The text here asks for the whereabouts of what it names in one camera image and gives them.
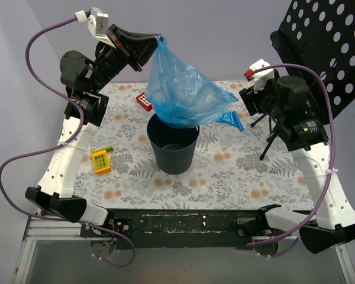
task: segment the red toy block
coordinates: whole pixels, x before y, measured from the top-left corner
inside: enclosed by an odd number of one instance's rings
[[[135,99],[146,111],[151,111],[153,109],[153,106],[151,105],[149,100],[146,98],[145,93],[142,93],[141,95],[137,96]]]

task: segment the tripod leg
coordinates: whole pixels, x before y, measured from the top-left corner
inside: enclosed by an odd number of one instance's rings
[[[269,125],[270,125],[270,134],[272,133],[272,120],[271,118],[268,119],[269,120]]]
[[[250,127],[254,127],[259,121],[261,121],[264,117],[266,117],[267,114],[263,114],[260,118],[255,120],[253,123],[250,124]]]
[[[273,140],[275,140],[276,136],[277,136],[277,131],[275,131],[275,132],[272,134],[272,136],[270,137],[270,141],[268,141],[268,144],[267,144],[265,150],[264,150],[264,151],[262,152],[262,154],[260,155],[259,160],[262,161],[262,160],[264,159],[264,157],[265,157],[266,154],[267,154],[268,149],[270,149],[270,147],[271,147],[271,145],[272,145],[272,142],[273,142]]]
[[[269,142],[270,140],[271,140],[271,138],[272,138],[272,136],[274,135],[274,133],[277,131],[277,125],[275,125],[274,127],[273,127],[273,130],[270,132],[270,135],[268,135],[268,137],[267,137],[267,142]]]

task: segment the green object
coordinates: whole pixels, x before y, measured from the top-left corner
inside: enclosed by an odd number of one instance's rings
[[[106,151],[107,153],[109,153],[109,152],[112,152],[113,150],[114,150],[113,146],[108,146],[108,147],[93,151],[92,154],[95,154],[95,153],[100,152],[100,151]]]

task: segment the floral pattern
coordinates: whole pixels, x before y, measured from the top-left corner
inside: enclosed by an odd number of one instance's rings
[[[247,82],[216,82],[238,96]],[[146,134],[154,111],[135,100],[145,83],[110,83],[103,122],[83,157],[75,193],[106,208],[257,209],[282,204],[287,209],[311,209],[313,202],[302,173],[284,143],[277,138],[263,161],[259,155],[269,135],[268,119],[250,127],[242,103],[233,103],[244,126],[202,125],[192,166],[181,175],[162,172]],[[112,145],[112,172],[96,175],[91,151]]]

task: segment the red object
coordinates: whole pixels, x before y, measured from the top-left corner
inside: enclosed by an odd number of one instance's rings
[[[142,93],[141,95],[137,96],[135,99],[146,111],[151,111],[153,109],[153,106],[151,105],[149,100],[146,98],[145,93]]]
[[[115,44],[118,44],[120,47],[123,47],[122,43],[117,39],[114,41]]]
[[[244,76],[245,76],[247,79],[251,79],[251,77],[253,76],[253,71],[252,71],[252,69],[249,69],[248,71],[246,71],[246,73],[244,74]]]

